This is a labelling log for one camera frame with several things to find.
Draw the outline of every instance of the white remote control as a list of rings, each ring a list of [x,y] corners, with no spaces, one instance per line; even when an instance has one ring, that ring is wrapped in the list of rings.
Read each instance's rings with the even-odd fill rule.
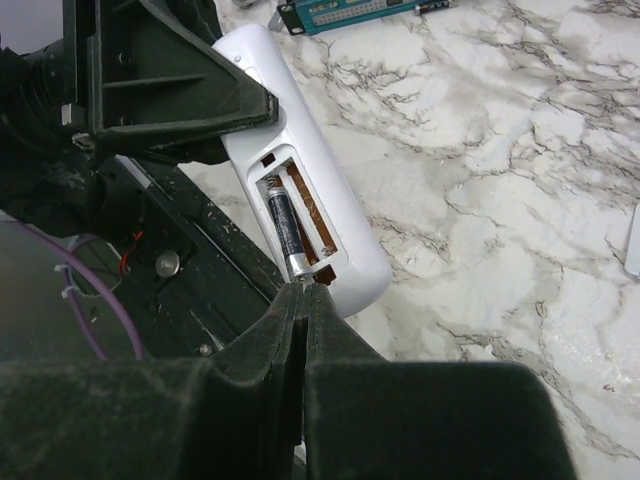
[[[277,124],[222,141],[283,277],[289,281],[266,198],[274,187],[289,194],[310,270],[338,314],[362,311],[388,287],[391,267],[271,34],[246,25],[213,48],[279,99]]]

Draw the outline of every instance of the white marble surface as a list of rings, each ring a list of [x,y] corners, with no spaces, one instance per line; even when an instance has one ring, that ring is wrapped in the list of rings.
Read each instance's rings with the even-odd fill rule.
[[[275,2],[219,4],[228,31]],[[275,38],[395,271],[351,324],[390,359],[527,365],[580,477],[640,478],[637,1],[460,0]],[[228,166],[186,171],[264,247]]]

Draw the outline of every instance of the teal circuit board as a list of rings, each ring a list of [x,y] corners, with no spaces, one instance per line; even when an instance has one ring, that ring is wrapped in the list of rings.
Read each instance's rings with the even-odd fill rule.
[[[278,12],[291,35],[326,30],[413,10],[417,15],[453,7],[455,0],[287,0]]]

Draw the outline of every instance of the purple wire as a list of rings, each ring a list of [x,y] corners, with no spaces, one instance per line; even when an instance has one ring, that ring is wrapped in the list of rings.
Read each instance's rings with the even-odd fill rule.
[[[38,240],[45,247],[52,250],[56,255],[62,258],[66,263],[71,265],[71,267],[73,267],[74,270],[76,270],[80,275],[82,275],[93,286],[93,288],[96,289],[96,291],[102,296],[102,298],[105,299],[105,301],[113,309],[114,313],[120,319],[122,326],[127,331],[127,334],[129,335],[129,340],[131,341],[131,345],[133,346],[133,351],[135,353],[136,359],[144,360],[144,349],[142,348],[142,341],[140,340],[138,331],[136,330],[135,325],[131,321],[129,314],[127,313],[125,308],[122,306],[120,301],[113,294],[113,292],[109,289],[109,287],[107,287],[102,282],[102,280],[100,280],[98,276],[91,271],[89,267],[87,267],[84,263],[82,263],[79,259],[77,259],[72,253],[66,251],[64,248],[62,248],[60,245],[58,245],[54,241],[50,240],[40,232],[29,228],[28,226],[26,226],[25,224],[19,221],[16,221],[15,225],[26,234],[31,235],[33,238]]]
[[[74,247],[69,250],[69,253],[71,255],[74,255],[82,247],[84,247],[85,245],[89,245],[90,243],[93,243],[96,240],[98,240],[98,237],[84,238],[80,242],[76,243]],[[87,342],[91,346],[91,349],[96,354],[96,357],[98,357],[100,360],[107,361],[109,360],[109,357],[107,356],[105,351],[102,350],[100,343],[98,343],[98,340],[96,339],[95,335],[91,331],[89,322],[87,322],[87,317],[85,316],[82,310],[82,307],[80,306],[77,293],[73,289],[69,288],[69,287],[72,287],[73,282],[71,281],[70,265],[67,264],[67,267],[69,268],[64,269],[63,276],[64,276],[64,285],[67,288],[67,292],[69,295],[69,303],[71,304],[71,309],[73,310],[73,313],[75,314],[76,319],[78,320],[78,325],[80,326],[82,333],[84,334],[85,338],[87,339]]]

